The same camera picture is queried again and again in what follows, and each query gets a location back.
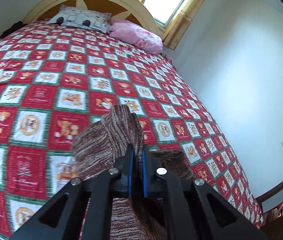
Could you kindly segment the brown knit sweater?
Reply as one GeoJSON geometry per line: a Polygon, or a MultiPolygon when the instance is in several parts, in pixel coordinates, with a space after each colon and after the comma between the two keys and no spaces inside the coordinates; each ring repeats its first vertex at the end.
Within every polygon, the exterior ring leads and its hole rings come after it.
{"type": "Polygon", "coordinates": [[[136,114],[125,105],[115,105],[101,120],[75,138],[72,150],[78,175],[94,182],[83,239],[167,239],[161,197],[146,197],[142,162],[186,180],[194,175],[177,150],[150,152],[136,114]]]}

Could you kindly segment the red patchwork bedspread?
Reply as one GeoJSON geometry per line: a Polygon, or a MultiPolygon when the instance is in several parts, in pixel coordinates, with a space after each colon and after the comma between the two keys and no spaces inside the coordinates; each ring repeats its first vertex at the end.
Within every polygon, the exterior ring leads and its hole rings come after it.
{"type": "Polygon", "coordinates": [[[109,35],[38,21],[0,41],[0,239],[77,176],[71,144],[117,104],[152,150],[180,150],[256,227],[262,210],[207,108],[170,60],[109,35]]]}

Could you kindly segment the yellow right curtain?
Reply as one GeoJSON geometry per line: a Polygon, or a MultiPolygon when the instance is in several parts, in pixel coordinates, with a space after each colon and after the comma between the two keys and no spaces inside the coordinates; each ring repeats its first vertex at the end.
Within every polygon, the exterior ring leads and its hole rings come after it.
{"type": "Polygon", "coordinates": [[[185,0],[165,28],[163,44],[175,50],[205,0],[185,0]]]}

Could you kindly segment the pink pillow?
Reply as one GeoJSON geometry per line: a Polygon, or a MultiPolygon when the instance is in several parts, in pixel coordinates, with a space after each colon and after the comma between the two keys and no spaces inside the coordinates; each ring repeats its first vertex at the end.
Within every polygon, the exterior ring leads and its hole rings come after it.
{"type": "Polygon", "coordinates": [[[163,52],[163,42],[158,35],[128,20],[114,20],[109,35],[154,55],[163,52]]]}

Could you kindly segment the black cloth beside bed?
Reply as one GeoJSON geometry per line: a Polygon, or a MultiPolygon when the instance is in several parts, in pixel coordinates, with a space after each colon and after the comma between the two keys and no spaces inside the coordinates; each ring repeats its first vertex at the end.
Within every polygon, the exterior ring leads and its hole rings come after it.
{"type": "Polygon", "coordinates": [[[6,29],[5,31],[2,32],[2,34],[0,35],[0,39],[3,39],[7,36],[9,36],[10,34],[14,33],[15,31],[21,29],[22,27],[26,26],[26,23],[23,23],[22,21],[18,21],[16,23],[14,23],[11,27],[9,27],[9,29],[6,29]]]}

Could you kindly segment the grey patterned pillow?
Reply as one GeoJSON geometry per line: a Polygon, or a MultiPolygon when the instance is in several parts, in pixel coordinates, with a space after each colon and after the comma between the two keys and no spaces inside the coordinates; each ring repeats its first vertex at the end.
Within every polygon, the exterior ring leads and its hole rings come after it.
{"type": "Polygon", "coordinates": [[[108,12],[103,13],[61,5],[58,14],[48,20],[47,24],[94,30],[107,34],[109,33],[111,16],[111,13],[108,12]]]}

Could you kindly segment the cream wooden headboard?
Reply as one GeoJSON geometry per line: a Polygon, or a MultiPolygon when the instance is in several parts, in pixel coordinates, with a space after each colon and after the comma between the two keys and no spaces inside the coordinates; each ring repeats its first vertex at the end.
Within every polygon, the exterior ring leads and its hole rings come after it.
{"type": "Polygon", "coordinates": [[[144,29],[159,35],[157,24],[139,0],[42,0],[23,19],[24,23],[35,22],[55,16],[61,5],[81,10],[110,13],[112,19],[129,20],[144,29]]]}

